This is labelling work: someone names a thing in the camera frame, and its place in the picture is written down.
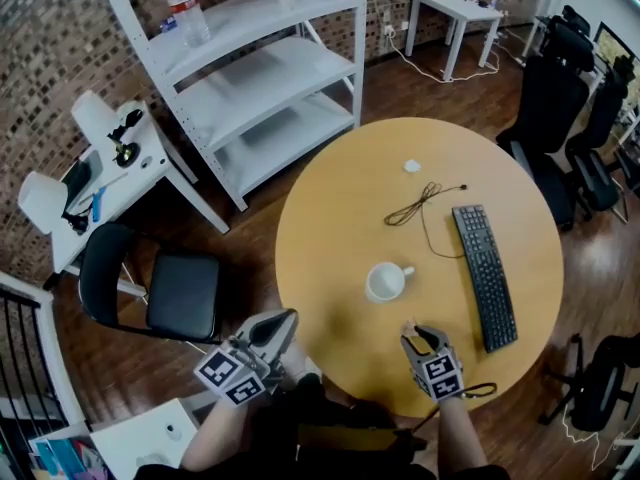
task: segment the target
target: person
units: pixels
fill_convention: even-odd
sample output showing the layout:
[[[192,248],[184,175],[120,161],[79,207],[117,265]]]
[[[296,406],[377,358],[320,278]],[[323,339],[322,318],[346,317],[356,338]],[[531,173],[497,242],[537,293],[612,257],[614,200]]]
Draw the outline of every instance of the person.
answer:
[[[179,469],[143,466],[136,480],[245,479],[270,473],[278,479],[394,475],[403,480],[435,480],[432,472],[413,463],[412,443],[423,441],[416,440],[409,430],[396,432],[394,444],[382,451],[301,446],[301,425],[365,431],[371,427],[392,429],[395,425],[386,411],[375,404],[357,402],[346,407],[329,401],[320,376],[311,368],[295,373],[294,377],[295,388],[275,396],[270,405],[266,405],[265,398],[256,398],[240,407],[219,400],[187,447]],[[503,468],[488,464],[464,401],[451,396],[439,403],[439,410],[440,479],[508,480]]]

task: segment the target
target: metal shelving unit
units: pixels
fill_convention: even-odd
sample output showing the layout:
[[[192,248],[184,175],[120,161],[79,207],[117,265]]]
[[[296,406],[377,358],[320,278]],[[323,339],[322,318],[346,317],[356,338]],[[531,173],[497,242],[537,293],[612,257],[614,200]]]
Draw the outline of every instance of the metal shelving unit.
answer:
[[[212,39],[183,44],[177,29],[148,38],[129,0],[109,0],[149,76],[185,133],[240,210],[243,196],[306,152],[360,125],[367,0],[228,0],[204,10]],[[309,20],[355,12],[354,62],[322,44]],[[297,26],[313,40],[286,37],[178,92],[176,84],[211,62]],[[352,112],[322,89],[343,80]]]

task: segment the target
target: black keyboard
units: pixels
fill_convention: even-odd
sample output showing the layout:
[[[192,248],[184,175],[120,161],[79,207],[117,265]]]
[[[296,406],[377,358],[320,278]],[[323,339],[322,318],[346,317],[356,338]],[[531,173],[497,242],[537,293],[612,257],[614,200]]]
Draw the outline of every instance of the black keyboard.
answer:
[[[484,207],[458,206],[452,212],[476,292],[484,348],[493,352],[518,339],[502,262]]]

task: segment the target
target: plastic water bottle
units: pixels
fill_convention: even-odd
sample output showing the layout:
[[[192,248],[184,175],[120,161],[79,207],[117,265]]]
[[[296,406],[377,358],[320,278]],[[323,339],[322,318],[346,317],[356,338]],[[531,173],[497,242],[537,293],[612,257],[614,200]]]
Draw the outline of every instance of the plastic water bottle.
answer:
[[[211,39],[209,27],[197,0],[167,0],[167,3],[187,46],[195,48]]]

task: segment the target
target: black cable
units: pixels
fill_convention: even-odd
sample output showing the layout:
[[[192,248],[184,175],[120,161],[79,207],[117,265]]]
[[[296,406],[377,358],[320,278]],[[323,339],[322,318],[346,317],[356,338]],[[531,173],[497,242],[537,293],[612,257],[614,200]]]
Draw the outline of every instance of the black cable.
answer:
[[[471,393],[471,391],[475,391],[476,389],[484,389],[489,388],[489,391],[484,393]],[[483,382],[482,384],[476,384],[475,386],[469,386],[462,390],[461,396],[463,398],[484,398],[485,396],[491,396],[498,391],[498,385],[495,382]],[[418,423],[415,427],[411,429],[411,433],[415,434],[425,423],[431,420],[436,414],[440,407],[435,406],[429,414],[427,414],[426,418],[423,419],[420,423]]]
[[[429,239],[429,232],[427,231],[427,225],[424,221],[424,204],[429,201],[432,197],[435,197],[439,194],[444,194],[445,192],[449,192],[450,190],[467,190],[467,185],[460,185],[458,187],[449,187],[442,188],[440,183],[434,183],[430,181],[427,183],[427,186],[422,189],[422,195],[420,199],[418,199],[415,203],[410,204],[409,206],[405,206],[404,208],[390,213],[384,218],[384,223],[387,226],[404,226],[407,222],[409,222],[416,213],[420,212],[420,220],[422,221],[422,229],[424,229],[424,234],[427,237],[427,244],[429,245],[429,249],[436,256],[440,256],[441,258],[448,258],[451,260],[457,260],[459,258],[464,258],[464,254],[458,254],[457,256],[449,256],[448,254],[442,254],[433,249],[431,245],[431,240]]]

